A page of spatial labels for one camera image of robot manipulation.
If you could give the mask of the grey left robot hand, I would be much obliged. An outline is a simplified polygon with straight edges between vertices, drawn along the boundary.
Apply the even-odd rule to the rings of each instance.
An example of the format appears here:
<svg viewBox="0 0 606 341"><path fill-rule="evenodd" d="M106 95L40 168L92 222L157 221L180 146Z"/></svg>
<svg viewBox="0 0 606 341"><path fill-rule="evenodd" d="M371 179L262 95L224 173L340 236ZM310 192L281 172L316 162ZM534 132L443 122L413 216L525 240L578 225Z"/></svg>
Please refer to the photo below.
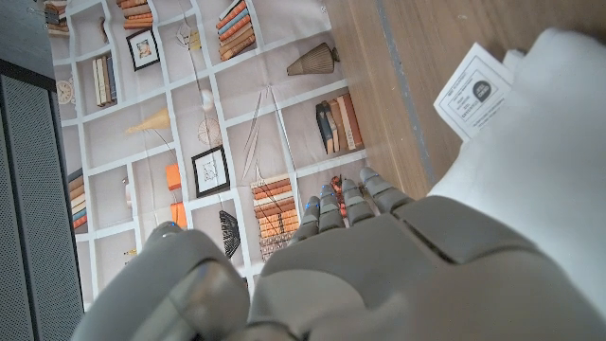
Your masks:
<svg viewBox="0 0 606 341"><path fill-rule="evenodd" d="M249 290L199 230L157 226L77 340L601 340L560 266L455 200L414 200L364 168L312 197Z"/></svg>

